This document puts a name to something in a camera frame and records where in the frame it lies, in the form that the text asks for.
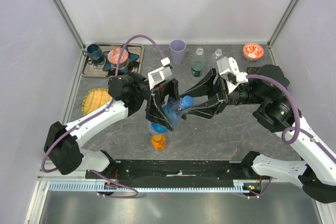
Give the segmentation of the blue label water bottle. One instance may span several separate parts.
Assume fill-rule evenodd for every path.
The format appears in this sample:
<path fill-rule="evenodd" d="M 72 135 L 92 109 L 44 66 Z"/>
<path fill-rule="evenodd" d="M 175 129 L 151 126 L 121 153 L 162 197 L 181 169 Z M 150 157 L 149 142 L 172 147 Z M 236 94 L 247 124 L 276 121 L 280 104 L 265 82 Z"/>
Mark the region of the blue label water bottle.
<path fill-rule="evenodd" d="M 164 112 L 168 115 L 171 120 L 173 126 L 177 126 L 179 120 L 182 118 L 183 109 L 180 106 L 180 100 L 175 100 L 169 102 L 167 105 L 163 107 Z M 151 131 L 150 122 L 148 121 L 148 130 L 151 135 L 163 134 L 165 132 L 153 132 Z"/>

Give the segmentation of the green label water bottle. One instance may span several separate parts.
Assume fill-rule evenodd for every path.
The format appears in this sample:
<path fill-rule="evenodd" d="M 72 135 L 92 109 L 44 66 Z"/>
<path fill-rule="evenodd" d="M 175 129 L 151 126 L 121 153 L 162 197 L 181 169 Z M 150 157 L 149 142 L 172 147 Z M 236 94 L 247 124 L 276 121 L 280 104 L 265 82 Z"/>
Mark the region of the green label water bottle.
<path fill-rule="evenodd" d="M 196 53 L 192 59 L 191 64 L 191 73 L 194 77 L 200 77 L 205 67 L 205 57 L 204 57 L 204 49 L 202 47 L 198 47 L 196 49 Z"/>

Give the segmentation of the clear plastic bottle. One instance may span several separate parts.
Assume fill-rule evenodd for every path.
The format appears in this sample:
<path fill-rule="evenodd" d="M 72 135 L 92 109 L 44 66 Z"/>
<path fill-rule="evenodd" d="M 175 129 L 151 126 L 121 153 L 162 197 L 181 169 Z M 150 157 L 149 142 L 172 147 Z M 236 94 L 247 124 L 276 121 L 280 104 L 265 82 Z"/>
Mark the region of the clear plastic bottle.
<path fill-rule="evenodd" d="M 217 68 L 217 60 L 219 60 L 223 56 L 223 51 L 218 48 L 215 52 L 211 55 L 210 59 L 210 66 L 211 68 Z"/>

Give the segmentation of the blue bottle cap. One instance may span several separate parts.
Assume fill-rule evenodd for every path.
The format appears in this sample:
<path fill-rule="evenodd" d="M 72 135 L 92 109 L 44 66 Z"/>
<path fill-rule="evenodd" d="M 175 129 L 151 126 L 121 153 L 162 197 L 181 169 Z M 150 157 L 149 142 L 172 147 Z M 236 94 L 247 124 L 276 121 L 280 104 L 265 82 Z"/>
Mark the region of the blue bottle cap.
<path fill-rule="evenodd" d="M 192 106 L 194 106 L 194 104 L 194 98 L 189 95 L 186 95 L 180 99 L 180 106 L 183 110 L 191 108 Z"/>

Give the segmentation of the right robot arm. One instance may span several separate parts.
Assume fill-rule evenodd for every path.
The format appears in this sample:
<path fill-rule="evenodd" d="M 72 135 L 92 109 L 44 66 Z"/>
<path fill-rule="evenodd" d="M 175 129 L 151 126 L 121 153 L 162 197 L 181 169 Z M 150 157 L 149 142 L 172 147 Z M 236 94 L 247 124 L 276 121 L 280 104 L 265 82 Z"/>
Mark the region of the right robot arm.
<path fill-rule="evenodd" d="M 241 161 L 241 174 L 248 179 L 259 175 L 285 180 L 318 202 L 334 203 L 335 153 L 309 126 L 288 85 L 289 80 L 274 65 L 255 68 L 252 73 L 240 72 L 237 68 L 212 69 L 188 89 L 186 95 L 208 97 L 190 111 L 206 119 L 221 113 L 228 105 L 257 105 L 253 112 L 257 122 L 291 146 L 301 159 L 286 162 L 251 151 Z"/>

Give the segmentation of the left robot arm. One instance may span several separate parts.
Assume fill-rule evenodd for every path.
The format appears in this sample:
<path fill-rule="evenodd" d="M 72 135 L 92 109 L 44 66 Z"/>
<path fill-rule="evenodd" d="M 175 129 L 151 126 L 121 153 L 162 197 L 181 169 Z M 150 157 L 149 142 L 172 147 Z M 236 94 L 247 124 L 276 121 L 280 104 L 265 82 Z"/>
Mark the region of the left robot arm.
<path fill-rule="evenodd" d="M 85 143 L 115 122 L 139 111 L 144 101 L 147 102 L 146 120 L 172 131 L 173 124 L 162 106 L 166 97 L 179 98 L 178 88 L 176 79 L 167 79 L 158 72 L 154 74 L 153 83 L 137 72 L 111 77 L 108 82 L 111 100 L 107 104 L 66 125 L 60 122 L 51 125 L 44 147 L 42 171 L 68 175 L 77 169 L 95 170 L 103 178 L 111 178 L 115 173 L 113 158 L 105 151 L 84 149 Z M 46 159 L 54 168 L 46 168 Z"/>

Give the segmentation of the orange juice bottle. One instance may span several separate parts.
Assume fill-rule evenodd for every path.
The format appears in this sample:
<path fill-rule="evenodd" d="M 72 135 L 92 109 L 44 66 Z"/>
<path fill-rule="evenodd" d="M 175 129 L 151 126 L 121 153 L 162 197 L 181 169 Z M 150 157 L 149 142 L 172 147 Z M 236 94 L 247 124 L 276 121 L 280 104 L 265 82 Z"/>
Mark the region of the orange juice bottle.
<path fill-rule="evenodd" d="M 151 144 L 157 151 L 162 151 L 166 147 L 166 137 L 164 134 L 157 134 L 151 137 Z"/>

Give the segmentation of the dark floral square plate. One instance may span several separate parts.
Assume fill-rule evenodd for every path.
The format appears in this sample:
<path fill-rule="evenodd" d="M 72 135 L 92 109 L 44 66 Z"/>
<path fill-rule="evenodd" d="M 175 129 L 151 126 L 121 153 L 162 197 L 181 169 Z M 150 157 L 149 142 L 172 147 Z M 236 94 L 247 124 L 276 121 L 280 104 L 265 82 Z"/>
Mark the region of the dark floral square plate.
<path fill-rule="evenodd" d="M 257 74 L 260 70 L 260 67 L 247 67 L 246 72 L 247 74 Z"/>

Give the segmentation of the purple plastic cup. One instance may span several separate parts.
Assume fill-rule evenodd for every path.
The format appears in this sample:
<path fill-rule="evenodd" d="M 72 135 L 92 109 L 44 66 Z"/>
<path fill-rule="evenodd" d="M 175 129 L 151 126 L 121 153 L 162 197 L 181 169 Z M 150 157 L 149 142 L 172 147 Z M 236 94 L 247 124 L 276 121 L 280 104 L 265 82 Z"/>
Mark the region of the purple plastic cup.
<path fill-rule="evenodd" d="M 170 43 L 170 53 L 174 64 L 181 65 L 185 60 L 186 43 L 183 40 L 174 40 Z"/>

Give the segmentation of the red patterned bowl right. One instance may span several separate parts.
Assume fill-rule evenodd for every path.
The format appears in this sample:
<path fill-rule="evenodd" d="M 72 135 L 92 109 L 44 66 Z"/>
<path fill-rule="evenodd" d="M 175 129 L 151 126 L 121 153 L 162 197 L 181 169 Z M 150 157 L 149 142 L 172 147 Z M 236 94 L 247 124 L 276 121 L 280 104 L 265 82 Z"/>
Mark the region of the red patterned bowl right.
<path fill-rule="evenodd" d="M 264 49 L 256 43 L 248 43 L 243 47 L 243 54 L 247 60 L 255 61 L 264 55 Z"/>

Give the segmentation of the red patterned bowl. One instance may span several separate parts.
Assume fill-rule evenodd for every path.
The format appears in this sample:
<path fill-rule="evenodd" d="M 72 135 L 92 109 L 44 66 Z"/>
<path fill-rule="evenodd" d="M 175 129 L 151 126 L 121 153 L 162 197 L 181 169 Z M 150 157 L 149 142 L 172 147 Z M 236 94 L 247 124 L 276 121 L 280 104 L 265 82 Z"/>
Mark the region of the red patterned bowl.
<path fill-rule="evenodd" d="M 119 56 L 120 56 L 120 53 L 121 53 L 121 49 L 122 48 L 114 48 L 108 53 L 108 61 L 111 64 L 116 65 L 118 63 Z M 123 63 L 127 62 L 128 58 L 129 58 L 129 53 L 125 49 L 121 54 L 121 59 L 119 61 L 119 64 L 123 64 Z"/>
<path fill-rule="evenodd" d="M 243 54 L 247 60 L 255 61 L 264 55 L 264 49 L 256 43 L 248 43 L 243 47 Z"/>

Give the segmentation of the yellow bamboo mat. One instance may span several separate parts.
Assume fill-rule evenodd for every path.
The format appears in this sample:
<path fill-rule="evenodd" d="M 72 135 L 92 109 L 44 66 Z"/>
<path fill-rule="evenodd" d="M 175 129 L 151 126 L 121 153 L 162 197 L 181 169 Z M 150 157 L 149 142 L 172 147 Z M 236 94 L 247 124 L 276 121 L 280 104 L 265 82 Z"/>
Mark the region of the yellow bamboo mat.
<path fill-rule="evenodd" d="M 95 88 L 88 91 L 83 99 L 81 111 L 83 115 L 88 115 L 98 108 L 108 104 L 111 100 L 108 89 Z"/>

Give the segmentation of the metal tray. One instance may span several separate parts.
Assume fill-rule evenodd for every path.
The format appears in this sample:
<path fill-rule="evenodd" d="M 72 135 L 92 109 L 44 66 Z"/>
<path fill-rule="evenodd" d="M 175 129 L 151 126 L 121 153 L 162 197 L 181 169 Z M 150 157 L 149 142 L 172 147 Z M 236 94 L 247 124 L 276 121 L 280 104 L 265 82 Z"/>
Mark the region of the metal tray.
<path fill-rule="evenodd" d="M 81 75 L 83 77 L 109 78 L 114 76 L 116 67 L 107 60 L 108 53 L 115 49 L 121 48 L 122 44 L 104 44 L 97 43 L 101 48 L 104 56 L 96 61 L 92 61 L 85 52 L 82 53 L 84 62 L 82 63 Z M 129 58 L 124 63 L 120 62 L 118 75 L 124 75 L 130 72 L 141 71 L 142 60 L 144 55 L 144 46 L 142 44 L 128 44 L 126 50 L 129 53 Z"/>

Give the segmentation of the dark blue mug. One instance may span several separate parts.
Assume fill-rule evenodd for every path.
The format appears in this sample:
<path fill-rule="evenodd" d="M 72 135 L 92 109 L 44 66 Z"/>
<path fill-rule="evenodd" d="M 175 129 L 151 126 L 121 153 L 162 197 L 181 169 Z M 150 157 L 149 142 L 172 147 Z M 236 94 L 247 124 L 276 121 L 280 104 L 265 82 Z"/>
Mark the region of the dark blue mug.
<path fill-rule="evenodd" d="M 86 50 L 83 51 L 83 55 L 89 57 L 91 60 L 99 60 L 103 56 L 103 52 L 99 45 L 90 44 Z"/>

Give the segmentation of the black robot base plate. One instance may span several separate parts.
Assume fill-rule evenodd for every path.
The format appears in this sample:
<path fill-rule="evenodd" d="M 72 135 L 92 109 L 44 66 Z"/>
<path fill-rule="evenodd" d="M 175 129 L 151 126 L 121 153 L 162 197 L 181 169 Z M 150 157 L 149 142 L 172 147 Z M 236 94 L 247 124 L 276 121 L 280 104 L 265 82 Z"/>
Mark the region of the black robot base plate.
<path fill-rule="evenodd" d="M 114 161 L 101 174 L 132 188 L 211 188 L 232 187 L 234 180 L 266 181 L 251 167 L 257 152 L 242 161 L 140 160 Z"/>

